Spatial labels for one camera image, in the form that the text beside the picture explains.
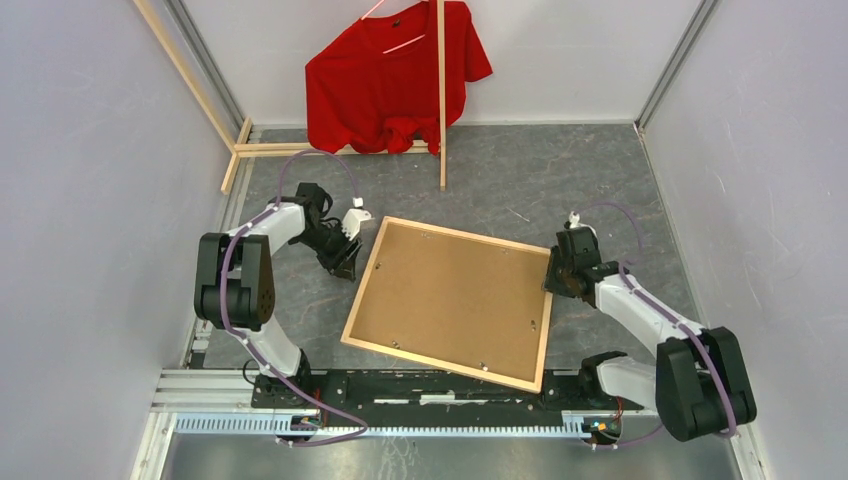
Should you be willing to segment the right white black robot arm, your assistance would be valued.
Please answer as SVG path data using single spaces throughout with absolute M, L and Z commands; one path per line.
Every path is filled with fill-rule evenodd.
M 648 365 L 621 351 L 582 361 L 577 392 L 591 408 L 615 397 L 655 411 L 678 441 L 732 436 L 758 416 L 737 336 L 674 311 L 617 261 L 602 258 L 595 230 L 569 221 L 550 251 L 546 291 L 577 298 L 622 325 L 648 349 Z

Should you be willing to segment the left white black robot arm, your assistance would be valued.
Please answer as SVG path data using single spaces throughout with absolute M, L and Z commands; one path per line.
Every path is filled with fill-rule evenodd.
M 301 183 L 295 195 L 272 199 L 245 224 L 199 240 L 197 317 L 235 338 L 261 375 L 277 379 L 278 397 L 295 408 L 312 399 L 314 381 L 306 354 L 275 318 L 273 256 L 284 246 L 301 244 L 330 275 L 354 281 L 360 232 L 373 217 L 360 195 L 353 197 L 343 218 L 330 216 L 332 205 L 332 197 L 318 184 Z

